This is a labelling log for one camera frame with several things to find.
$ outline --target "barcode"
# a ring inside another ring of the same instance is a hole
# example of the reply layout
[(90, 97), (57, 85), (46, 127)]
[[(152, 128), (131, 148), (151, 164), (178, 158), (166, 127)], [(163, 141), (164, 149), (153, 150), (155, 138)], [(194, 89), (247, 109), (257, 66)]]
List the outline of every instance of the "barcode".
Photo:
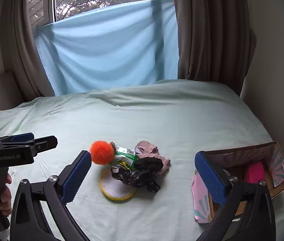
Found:
[(128, 154), (134, 155), (134, 150), (127, 149), (126, 152), (127, 152)]

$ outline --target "yellow rim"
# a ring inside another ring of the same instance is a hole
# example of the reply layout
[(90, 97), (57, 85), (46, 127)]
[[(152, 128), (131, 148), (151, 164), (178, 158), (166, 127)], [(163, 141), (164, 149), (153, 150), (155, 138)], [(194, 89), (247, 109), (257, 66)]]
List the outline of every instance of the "yellow rim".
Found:
[(105, 170), (105, 171), (103, 172), (103, 174), (101, 175), (100, 188), (101, 188), (101, 191), (103, 192), (103, 194), (104, 194), (107, 198), (109, 198), (109, 199), (111, 199), (111, 200), (116, 200), (116, 201), (126, 200), (126, 199), (129, 199), (131, 196), (133, 196), (134, 193), (135, 193), (135, 191), (136, 191), (136, 189), (134, 189), (131, 194), (129, 194), (128, 196), (123, 197), (123, 198), (114, 198), (114, 197), (111, 197), (110, 195), (108, 195), (108, 194), (105, 192), (104, 188), (102, 187), (102, 178), (103, 178), (104, 174), (105, 174), (107, 171), (109, 171), (109, 170), (110, 170), (110, 168), (107, 169), (107, 170)]

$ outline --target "round white mesh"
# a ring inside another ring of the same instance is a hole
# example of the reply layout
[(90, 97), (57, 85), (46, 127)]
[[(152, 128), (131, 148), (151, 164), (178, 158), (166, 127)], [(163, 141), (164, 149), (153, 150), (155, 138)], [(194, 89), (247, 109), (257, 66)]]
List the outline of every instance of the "round white mesh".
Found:
[(124, 185), (120, 180), (112, 178), (110, 169), (104, 173), (101, 179), (101, 187), (106, 194), (113, 198), (125, 198), (135, 190), (134, 187)]

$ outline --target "curtain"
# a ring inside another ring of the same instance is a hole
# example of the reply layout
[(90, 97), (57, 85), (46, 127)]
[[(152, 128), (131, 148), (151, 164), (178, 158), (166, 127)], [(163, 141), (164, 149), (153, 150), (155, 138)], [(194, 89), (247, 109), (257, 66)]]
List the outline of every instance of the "curtain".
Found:
[(173, 0), (91, 10), (39, 27), (35, 42), (56, 95), (178, 76)]
[(255, 49), (247, 0), (174, 0), (178, 78), (226, 84), (240, 95)]
[(54, 96), (33, 38), (27, 0), (3, 0), (0, 47), (5, 71), (11, 71), (24, 100)]

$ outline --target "brown curtain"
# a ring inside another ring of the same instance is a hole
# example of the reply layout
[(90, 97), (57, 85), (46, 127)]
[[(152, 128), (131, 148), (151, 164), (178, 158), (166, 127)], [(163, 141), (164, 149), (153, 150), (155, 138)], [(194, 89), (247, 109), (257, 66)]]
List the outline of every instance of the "brown curtain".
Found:
[(0, 47), (6, 71), (11, 71), (24, 100), (54, 96), (33, 38), (27, 0), (3, 0)]
[(240, 95), (255, 49), (247, 0), (174, 0), (178, 78), (226, 84)]

